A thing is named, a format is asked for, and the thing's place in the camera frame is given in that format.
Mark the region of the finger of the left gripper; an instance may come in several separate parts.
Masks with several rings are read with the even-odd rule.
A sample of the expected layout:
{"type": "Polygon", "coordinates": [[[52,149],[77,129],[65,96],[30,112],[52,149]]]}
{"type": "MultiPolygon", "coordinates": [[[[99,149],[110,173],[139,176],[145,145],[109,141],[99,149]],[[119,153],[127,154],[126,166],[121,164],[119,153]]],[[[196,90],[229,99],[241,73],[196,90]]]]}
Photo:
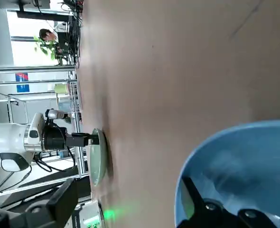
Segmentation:
{"type": "Polygon", "coordinates": [[[99,145],[100,139],[98,134],[85,134],[86,139],[88,140],[88,145],[99,145]]]}

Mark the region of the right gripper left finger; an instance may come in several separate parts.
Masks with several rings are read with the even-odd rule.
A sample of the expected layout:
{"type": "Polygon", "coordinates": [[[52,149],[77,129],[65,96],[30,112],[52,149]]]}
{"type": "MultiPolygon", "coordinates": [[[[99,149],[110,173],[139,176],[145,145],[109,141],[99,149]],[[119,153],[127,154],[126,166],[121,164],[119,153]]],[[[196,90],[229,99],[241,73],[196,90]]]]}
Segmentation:
{"type": "Polygon", "coordinates": [[[63,228],[77,203],[77,181],[70,178],[46,203],[32,204],[14,218],[0,212],[0,228],[63,228]]]}

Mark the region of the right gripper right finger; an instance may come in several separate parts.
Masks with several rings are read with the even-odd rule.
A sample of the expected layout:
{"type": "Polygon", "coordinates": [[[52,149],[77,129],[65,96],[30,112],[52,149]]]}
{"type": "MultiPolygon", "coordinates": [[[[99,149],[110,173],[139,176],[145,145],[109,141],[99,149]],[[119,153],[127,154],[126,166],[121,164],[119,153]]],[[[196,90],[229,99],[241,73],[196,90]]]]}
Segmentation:
{"type": "Polygon", "coordinates": [[[280,228],[280,182],[183,177],[177,191],[179,228],[280,228]]]}

